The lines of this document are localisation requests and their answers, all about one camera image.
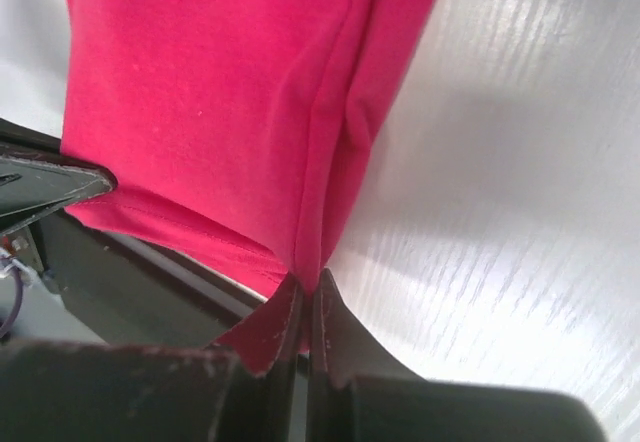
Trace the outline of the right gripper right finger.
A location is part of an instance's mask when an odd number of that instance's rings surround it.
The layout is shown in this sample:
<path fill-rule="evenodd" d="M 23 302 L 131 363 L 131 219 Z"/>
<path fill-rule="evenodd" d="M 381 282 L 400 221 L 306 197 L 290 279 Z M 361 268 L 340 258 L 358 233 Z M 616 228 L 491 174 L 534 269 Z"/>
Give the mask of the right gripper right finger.
<path fill-rule="evenodd" d="M 379 405 L 366 385 L 396 389 L 424 381 L 364 327 L 346 306 L 327 268 L 311 300 L 309 349 L 308 441 L 364 441 L 359 413 Z"/>

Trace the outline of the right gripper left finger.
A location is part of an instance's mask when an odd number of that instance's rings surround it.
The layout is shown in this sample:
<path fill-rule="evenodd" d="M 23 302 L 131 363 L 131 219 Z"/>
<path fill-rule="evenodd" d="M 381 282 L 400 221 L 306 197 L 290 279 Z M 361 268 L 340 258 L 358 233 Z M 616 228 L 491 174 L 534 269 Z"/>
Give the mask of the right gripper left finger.
<path fill-rule="evenodd" d="M 273 296 L 204 353 L 214 384 L 209 441 L 285 441 L 305 296 L 288 274 Z"/>

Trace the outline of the pink t shirt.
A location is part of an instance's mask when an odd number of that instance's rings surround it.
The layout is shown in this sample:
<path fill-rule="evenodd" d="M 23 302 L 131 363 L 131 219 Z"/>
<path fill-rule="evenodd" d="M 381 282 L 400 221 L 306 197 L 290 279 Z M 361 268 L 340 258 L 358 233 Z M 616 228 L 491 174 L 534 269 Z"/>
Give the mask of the pink t shirt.
<path fill-rule="evenodd" d="M 435 0 L 67 0 L 62 150 L 88 227 L 312 292 Z"/>

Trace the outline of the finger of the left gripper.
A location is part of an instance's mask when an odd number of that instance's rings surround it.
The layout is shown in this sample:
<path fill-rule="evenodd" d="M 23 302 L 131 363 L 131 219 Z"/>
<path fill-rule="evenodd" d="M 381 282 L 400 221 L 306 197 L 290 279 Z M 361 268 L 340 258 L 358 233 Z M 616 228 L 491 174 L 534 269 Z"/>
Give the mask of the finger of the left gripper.
<path fill-rule="evenodd" d="M 105 168 L 59 154 L 1 156 L 1 228 L 21 229 L 69 205 L 109 193 Z"/>

